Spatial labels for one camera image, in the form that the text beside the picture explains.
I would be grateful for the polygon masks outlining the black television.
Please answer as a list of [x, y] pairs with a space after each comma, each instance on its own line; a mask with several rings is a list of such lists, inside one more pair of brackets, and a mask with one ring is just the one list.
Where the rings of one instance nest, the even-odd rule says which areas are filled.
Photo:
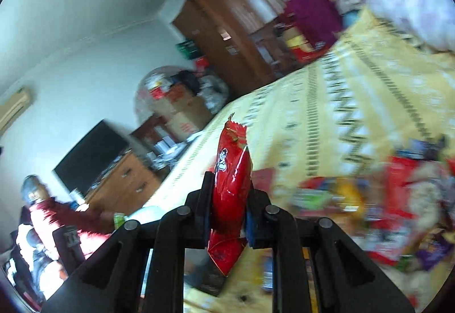
[[99, 175], [128, 147], [128, 141], [101, 120], [53, 171], [68, 192], [78, 190], [85, 196]]

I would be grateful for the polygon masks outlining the yellow patterned bed sheet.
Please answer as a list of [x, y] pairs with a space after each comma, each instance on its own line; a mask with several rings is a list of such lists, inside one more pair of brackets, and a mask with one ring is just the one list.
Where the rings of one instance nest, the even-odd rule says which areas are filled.
[[[226, 121], [247, 127], [251, 188], [296, 219], [310, 312], [443, 312], [454, 256], [431, 271], [380, 264], [329, 217], [298, 217], [290, 198], [312, 177], [358, 177], [411, 140], [445, 138], [454, 159], [454, 55], [427, 53], [363, 9], [323, 57], [228, 104], [138, 210], [150, 241], [161, 218], [214, 173]], [[273, 312], [272, 249], [248, 241], [228, 276], [185, 251], [183, 312]]]

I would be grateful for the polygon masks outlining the wooden chest of drawers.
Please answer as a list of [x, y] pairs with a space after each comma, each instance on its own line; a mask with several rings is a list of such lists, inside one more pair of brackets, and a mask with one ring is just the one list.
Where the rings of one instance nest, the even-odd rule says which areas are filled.
[[92, 209], [129, 216], [141, 209], [160, 185], [161, 179], [129, 151], [87, 193], [85, 202]]

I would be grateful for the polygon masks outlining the air conditioner unit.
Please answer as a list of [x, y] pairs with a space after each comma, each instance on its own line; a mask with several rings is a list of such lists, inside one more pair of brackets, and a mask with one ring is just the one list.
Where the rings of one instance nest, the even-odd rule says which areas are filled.
[[8, 101], [1, 105], [0, 130], [6, 130], [20, 117], [31, 105], [32, 96], [27, 88], [21, 88], [11, 95]]

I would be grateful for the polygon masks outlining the stacked cardboard boxes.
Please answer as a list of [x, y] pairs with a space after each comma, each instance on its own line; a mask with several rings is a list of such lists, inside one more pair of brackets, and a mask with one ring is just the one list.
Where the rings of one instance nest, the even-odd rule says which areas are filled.
[[167, 129], [180, 141], [200, 132], [212, 120], [204, 99], [194, 96], [183, 83], [172, 85], [167, 92], [156, 87], [149, 94], [152, 110], [164, 118]]

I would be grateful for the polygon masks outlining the red chip snack packet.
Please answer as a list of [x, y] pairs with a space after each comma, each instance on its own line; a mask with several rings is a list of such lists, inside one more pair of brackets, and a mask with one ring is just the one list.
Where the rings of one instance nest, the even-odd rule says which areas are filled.
[[241, 230], [251, 172], [247, 127], [229, 118], [221, 131], [214, 165], [208, 240], [208, 254], [223, 276], [229, 275], [247, 244]]

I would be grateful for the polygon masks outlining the maroon garment pile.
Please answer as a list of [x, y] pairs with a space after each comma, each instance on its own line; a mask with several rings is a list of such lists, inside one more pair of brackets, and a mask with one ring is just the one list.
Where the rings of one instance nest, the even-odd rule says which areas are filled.
[[316, 50], [330, 48], [343, 30], [342, 18], [330, 0], [288, 0], [283, 16]]

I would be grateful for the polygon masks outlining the person in red clothing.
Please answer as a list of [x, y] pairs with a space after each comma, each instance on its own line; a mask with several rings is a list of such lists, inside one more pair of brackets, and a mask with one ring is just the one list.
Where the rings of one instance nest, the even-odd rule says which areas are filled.
[[74, 210], [68, 203], [57, 201], [36, 175], [25, 177], [21, 195], [30, 212], [32, 226], [51, 259], [38, 278], [39, 290], [45, 298], [50, 298], [66, 280], [53, 232], [74, 226], [84, 258], [89, 258], [114, 232], [113, 213]]

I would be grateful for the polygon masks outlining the pile of assorted snacks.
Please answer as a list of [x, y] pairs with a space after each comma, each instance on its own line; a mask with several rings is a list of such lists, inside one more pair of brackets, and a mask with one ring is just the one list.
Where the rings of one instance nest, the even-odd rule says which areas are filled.
[[374, 261], [431, 271], [454, 256], [454, 159], [444, 137], [411, 140], [358, 177], [312, 177], [294, 190], [298, 217], [329, 217]]

